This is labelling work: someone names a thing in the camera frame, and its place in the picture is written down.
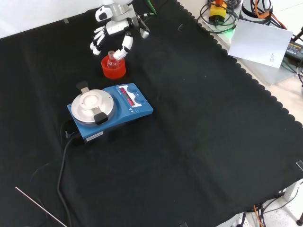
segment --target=red led display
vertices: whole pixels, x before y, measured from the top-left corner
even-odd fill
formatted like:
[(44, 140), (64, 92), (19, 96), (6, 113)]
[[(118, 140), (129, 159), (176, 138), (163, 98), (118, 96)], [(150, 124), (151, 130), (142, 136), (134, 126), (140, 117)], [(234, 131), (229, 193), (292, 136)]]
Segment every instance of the red led display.
[(134, 102), (132, 101), (132, 99), (130, 98), (130, 96), (128, 95), (128, 93), (125, 91), (125, 89), (122, 87), (120, 88), (120, 91), (122, 92), (122, 94), (124, 95), (124, 97), (127, 99), (128, 103), (133, 106)]

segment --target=thin metal wire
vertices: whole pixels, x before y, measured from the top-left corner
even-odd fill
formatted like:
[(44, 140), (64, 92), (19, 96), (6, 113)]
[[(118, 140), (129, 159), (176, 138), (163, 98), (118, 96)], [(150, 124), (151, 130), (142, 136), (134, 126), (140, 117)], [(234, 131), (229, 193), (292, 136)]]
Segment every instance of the thin metal wire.
[(25, 195), (27, 198), (29, 198), (34, 204), (36, 204), (38, 207), (40, 207), (42, 210), (44, 210), (46, 213), (48, 213), (53, 219), (55, 219), (57, 222), (59, 222), (64, 227), (67, 227), (65, 224), (63, 224), (59, 219), (57, 219), (54, 215), (52, 215), (50, 212), (48, 212), (46, 209), (41, 207), (35, 200), (30, 198), (28, 195), (26, 195), (23, 191), (21, 191), (19, 188), (15, 187), (19, 192), (21, 192), (23, 195)]

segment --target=white sheet of paper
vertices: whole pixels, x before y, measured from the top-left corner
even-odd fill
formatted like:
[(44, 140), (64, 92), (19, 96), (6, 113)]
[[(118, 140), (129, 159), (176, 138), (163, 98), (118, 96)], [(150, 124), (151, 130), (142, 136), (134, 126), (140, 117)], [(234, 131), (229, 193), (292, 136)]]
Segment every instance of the white sheet of paper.
[(293, 32), (239, 20), (228, 54), (279, 68)]

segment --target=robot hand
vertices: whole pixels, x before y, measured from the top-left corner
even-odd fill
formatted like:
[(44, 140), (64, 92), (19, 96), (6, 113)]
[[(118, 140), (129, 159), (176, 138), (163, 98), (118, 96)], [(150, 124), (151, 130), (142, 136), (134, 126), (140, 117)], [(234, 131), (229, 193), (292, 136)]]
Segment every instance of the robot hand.
[(122, 43), (121, 49), (117, 50), (114, 54), (114, 58), (117, 60), (123, 59), (131, 50), (133, 45), (133, 37), (131, 36), (130, 29), (132, 27), (139, 27), (142, 38), (148, 37), (150, 34), (149, 28), (144, 24), (142, 19), (137, 16), (132, 5), (127, 5), (133, 0), (103, 0), (102, 6), (96, 12), (96, 20), (103, 21), (111, 18), (106, 24), (97, 28), (94, 31), (93, 42), (90, 44), (90, 49), (94, 55), (99, 55), (101, 47), (104, 43), (105, 37), (112, 38), (115, 34), (125, 31), (125, 37)]

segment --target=red beaker holder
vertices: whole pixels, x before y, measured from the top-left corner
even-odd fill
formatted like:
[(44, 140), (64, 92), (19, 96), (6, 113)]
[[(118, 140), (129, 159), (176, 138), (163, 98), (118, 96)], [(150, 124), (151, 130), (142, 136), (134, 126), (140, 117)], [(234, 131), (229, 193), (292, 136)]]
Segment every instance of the red beaker holder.
[(121, 59), (119, 61), (119, 66), (116, 69), (110, 69), (107, 66), (108, 59), (109, 59), (109, 56), (107, 55), (101, 61), (101, 66), (103, 69), (104, 76), (106, 76), (109, 79), (119, 79), (119, 78), (123, 77), (126, 74), (126, 67), (125, 67), (124, 59)]

